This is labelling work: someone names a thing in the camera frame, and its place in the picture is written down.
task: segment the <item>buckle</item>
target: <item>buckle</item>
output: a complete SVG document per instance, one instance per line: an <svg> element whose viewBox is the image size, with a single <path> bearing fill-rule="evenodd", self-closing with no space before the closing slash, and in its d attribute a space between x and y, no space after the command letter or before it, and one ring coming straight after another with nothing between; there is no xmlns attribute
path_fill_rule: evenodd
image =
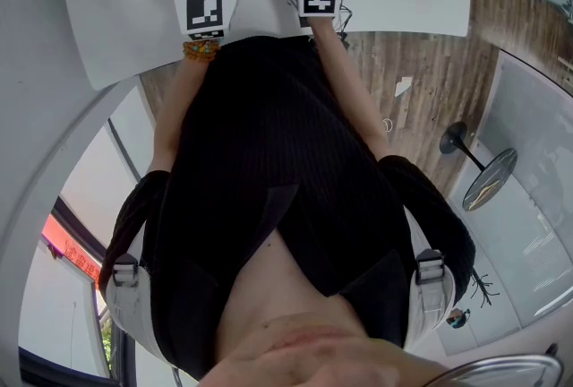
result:
<svg viewBox="0 0 573 387"><path fill-rule="evenodd" d="M138 261L130 254L122 254L117 260L112 270L112 279L116 287L137 287Z"/></svg>
<svg viewBox="0 0 573 387"><path fill-rule="evenodd" d="M439 282L446 275L446 269L444 267L444 255L441 254L439 250L432 250L427 248L418 256L416 256L415 261L416 285Z"/></svg>

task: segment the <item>beaded bracelet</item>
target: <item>beaded bracelet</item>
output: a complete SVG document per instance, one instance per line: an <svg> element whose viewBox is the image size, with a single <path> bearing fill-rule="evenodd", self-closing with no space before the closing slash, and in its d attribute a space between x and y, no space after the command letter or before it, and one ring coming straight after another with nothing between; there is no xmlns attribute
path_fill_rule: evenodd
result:
<svg viewBox="0 0 573 387"><path fill-rule="evenodd" d="M183 53L185 57L195 61L211 62L221 49L217 39L204 39L202 41L185 41Z"/></svg>

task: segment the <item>black shirt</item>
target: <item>black shirt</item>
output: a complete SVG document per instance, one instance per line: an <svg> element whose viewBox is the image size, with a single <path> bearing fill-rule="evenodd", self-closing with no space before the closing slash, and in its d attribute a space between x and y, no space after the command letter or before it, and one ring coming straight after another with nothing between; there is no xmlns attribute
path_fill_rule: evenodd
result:
<svg viewBox="0 0 573 387"><path fill-rule="evenodd" d="M210 65L171 174L148 174L126 201L100 289L147 220L141 265L156 339L201 378L236 275L278 228L323 295L341 294L371 337L402 346L415 270L404 205L446 254L458 300L475 250L440 193L406 159L375 161L308 39L244 40Z"/></svg>

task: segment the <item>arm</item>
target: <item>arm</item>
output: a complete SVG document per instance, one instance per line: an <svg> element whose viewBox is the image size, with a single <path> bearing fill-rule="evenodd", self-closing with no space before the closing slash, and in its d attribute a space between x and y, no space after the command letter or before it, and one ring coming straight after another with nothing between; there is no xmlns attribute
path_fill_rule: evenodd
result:
<svg viewBox="0 0 573 387"><path fill-rule="evenodd" d="M379 109L360 79L354 61L332 27L330 18L309 19L324 72L338 104L376 160L390 154Z"/></svg>
<svg viewBox="0 0 573 387"><path fill-rule="evenodd" d="M169 85L153 136L151 170L171 171L179 148L181 124L205 79L209 63L184 58Z"/></svg>

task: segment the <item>red sign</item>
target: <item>red sign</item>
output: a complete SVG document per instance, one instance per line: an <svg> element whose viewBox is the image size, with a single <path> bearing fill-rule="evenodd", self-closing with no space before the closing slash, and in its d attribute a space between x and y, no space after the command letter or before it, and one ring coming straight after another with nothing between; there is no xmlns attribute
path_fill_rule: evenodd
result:
<svg viewBox="0 0 573 387"><path fill-rule="evenodd" d="M96 282L98 289L99 270L101 267L83 247L68 234L52 215L47 217L42 234L48 242L63 256L89 275Z"/></svg>

